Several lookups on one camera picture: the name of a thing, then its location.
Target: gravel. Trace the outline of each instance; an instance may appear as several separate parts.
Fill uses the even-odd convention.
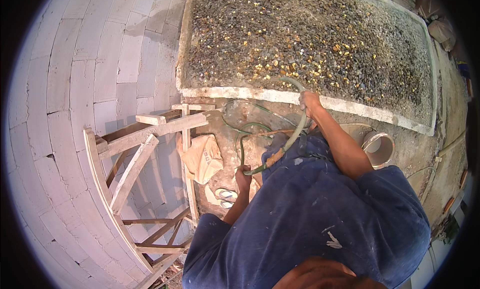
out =
[[[192,87],[295,91],[385,108],[429,124],[432,82],[422,28],[376,0],[194,0]]]

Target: bag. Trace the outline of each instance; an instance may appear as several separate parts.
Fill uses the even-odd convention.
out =
[[[223,169],[223,159],[214,135],[202,135],[191,140],[191,147],[183,152],[182,135],[177,133],[177,151],[187,166],[187,178],[206,184],[215,173]]]

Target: hand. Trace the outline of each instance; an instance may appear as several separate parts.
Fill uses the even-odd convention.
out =
[[[251,175],[244,175],[243,171],[250,171],[250,165],[243,165],[237,167],[237,172],[235,173],[235,180],[237,181],[238,189],[240,193],[250,191],[250,184],[252,183]]]
[[[312,112],[319,108],[323,108],[318,98],[318,94],[310,91],[303,91],[302,93],[300,93],[300,97],[298,98],[298,100],[300,101],[300,108],[302,110],[305,109],[305,107],[307,108],[305,113],[309,118]]]

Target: wall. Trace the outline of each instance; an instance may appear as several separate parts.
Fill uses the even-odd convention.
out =
[[[99,199],[82,129],[103,135],[180,101],[174,66],[183,4],[47,0],[25,39],[2,132],[8,177],[25,236],[62,288],[134,288],[150,274]],[[174,217],[187,207],[173,137],[160,142],[124,219]],[[105,171],[113,160],[104,160]],[[157,229],[129,227],[137,241]],[[189,234],[184,223],[177,241]]]

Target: flip-flop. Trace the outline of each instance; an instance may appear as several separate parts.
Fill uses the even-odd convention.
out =
[[[219,201],[219,206],[224,209],[229,209],[233,206],[233,202],[224,201],[223,199],[220,199],[218,201]]]
[[[215,190],[215,195],[218,196],[220,199],[225,199],[225,198],[237,198],[238,194],[235,191],[228,190],[225,188],[218,188]]]

